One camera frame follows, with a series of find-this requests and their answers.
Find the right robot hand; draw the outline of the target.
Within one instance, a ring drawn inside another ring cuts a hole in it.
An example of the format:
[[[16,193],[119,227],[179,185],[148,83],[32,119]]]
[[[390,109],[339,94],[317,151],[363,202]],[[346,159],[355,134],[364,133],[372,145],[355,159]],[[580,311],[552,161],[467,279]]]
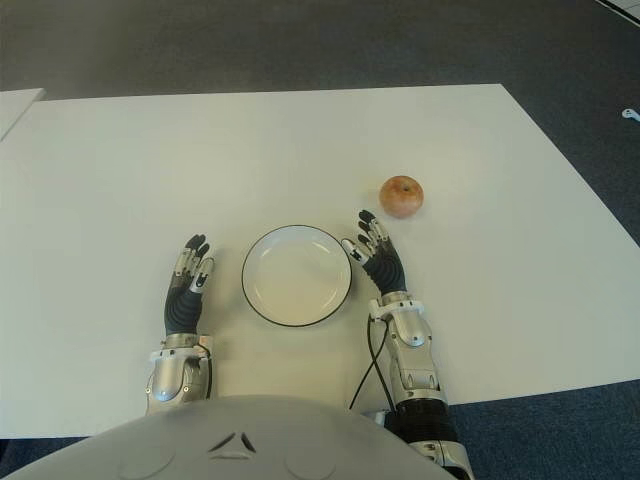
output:
[[[344,238],[340,241],[343,250],[362,266],[382,296],[407,293],[403,264],[388,231],[368,210],[361,210],[358,218],[359,244]]]

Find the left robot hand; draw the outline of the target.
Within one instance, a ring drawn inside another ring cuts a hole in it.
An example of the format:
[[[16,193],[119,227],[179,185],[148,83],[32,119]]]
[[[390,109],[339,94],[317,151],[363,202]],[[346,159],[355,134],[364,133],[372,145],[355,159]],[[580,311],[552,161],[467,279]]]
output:
[[[215,264],[214,258],[208,255],[209,249],[206,236],[196,234],[178,255],[164,304],[167,336],[197,333],[202,298]]]

